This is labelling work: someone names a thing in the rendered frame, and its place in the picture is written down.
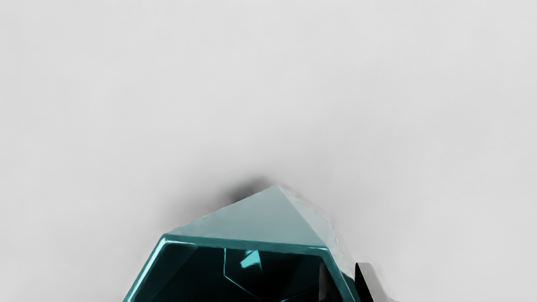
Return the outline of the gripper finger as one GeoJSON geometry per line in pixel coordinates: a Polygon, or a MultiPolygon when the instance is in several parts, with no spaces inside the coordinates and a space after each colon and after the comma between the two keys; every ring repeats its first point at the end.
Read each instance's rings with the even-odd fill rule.
{"type": "Polygon", "coordinates": [[[355,287],[360,302],[399,302],[388,296],[371,263],[355,264],[355,287]]]}

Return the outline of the teal faceted mug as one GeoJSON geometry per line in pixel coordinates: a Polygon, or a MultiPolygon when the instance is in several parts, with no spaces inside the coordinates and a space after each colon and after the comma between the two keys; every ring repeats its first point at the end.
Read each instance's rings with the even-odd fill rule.
{"type": "Polygon", "coordinates": [[[327,218],[274,186],[164,233],[123,302],[362,302],[327,218]]]}

